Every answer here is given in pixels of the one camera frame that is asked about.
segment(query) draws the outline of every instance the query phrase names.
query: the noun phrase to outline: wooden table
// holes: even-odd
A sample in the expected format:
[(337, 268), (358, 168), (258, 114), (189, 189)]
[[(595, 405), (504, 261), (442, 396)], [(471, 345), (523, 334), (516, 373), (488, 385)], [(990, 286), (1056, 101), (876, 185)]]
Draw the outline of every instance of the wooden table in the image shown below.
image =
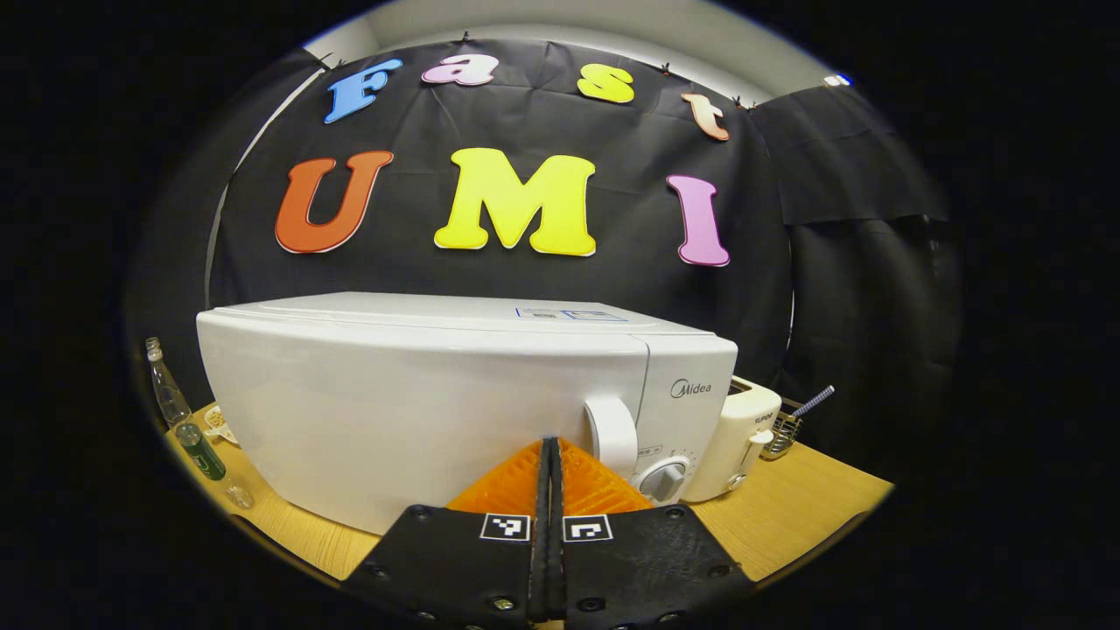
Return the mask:
[[(204, 430), (209, 427), (203, 416), (213, 406), (194, 415), (195, 424)], [(225, 439), (209, 438), (228, 471), (220, 482), (203, 476), (171, 432), (167, 439), (222, 509), (244, 517), (277, 544), (337, 580), (345, 580), (380, 539), (284, 501), (241, 447)], [(230, 479), (240, 479), (252, 492), (255, 504), (251, 509), (235, 507), (223, 494)], [(812, 549), (851, 517), (874, 508), (890, 489), (881, 479), (794, 444), (784, 457), (756, 463), (738, 490), (691, 507), (747, 576), (757, 582)]]

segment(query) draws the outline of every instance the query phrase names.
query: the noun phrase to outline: midea logo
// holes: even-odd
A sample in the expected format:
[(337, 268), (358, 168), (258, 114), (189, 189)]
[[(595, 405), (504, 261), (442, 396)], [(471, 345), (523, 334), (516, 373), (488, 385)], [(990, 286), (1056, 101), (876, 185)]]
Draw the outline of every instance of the midea logo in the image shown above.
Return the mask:
[(669, 395), (673, 398), (680, 398), (682, 396), (688, 396), (689, 393), (703, 393), (704, 391), (711, 391), (710, 385), (692, 385), (688, 379), (676, 379), (673, 387), (669, 388)]

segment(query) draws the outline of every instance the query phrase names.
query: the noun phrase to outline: green bottle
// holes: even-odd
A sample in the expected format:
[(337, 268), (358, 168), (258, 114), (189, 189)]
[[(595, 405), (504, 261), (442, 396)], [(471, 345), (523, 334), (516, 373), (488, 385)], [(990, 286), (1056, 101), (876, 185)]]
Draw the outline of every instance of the green bottle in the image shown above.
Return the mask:
[(207, 479), (217, 481), (225, 476), (225, 464), (217, 457), (217, 453), (211, 448), (209, 442), (203, 437), (203, 432), (198, 430), (198, 425), (185, 420), (175, 427), (175, 437), (178, 438), (183, 450), (190, 455), (190, 458), (203, 471)]

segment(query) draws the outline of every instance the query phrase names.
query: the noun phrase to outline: white microwave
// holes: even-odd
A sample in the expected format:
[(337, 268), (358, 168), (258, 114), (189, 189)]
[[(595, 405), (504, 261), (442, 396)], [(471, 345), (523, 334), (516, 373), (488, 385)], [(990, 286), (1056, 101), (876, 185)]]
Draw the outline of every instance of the white microwave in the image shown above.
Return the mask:
[(545, 436), (592, 453), (654, 504), (688, 498), (737, 353), (603, 304), (429, 295), (220, 307), (197, 328), (216, 401), (272, 488), (373, 534)]

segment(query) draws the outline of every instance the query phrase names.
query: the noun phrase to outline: wire basket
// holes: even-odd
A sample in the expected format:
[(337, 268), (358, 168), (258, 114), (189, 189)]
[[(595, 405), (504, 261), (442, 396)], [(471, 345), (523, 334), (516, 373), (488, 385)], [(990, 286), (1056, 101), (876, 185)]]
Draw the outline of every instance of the wire basket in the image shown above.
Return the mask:
[(790, 452), (790, 447), (797, 441), (797, 432), (801, 430), (801, 418), (795, 414), (803, 406), (788, 398), (782, 399), (782, 409), (778, 409), (774, 426), (771, 427), (771, 430), (774, 432), (774, 441), (764, 446), (763, 452), (759, 453), (763, 460), (773, 462)]

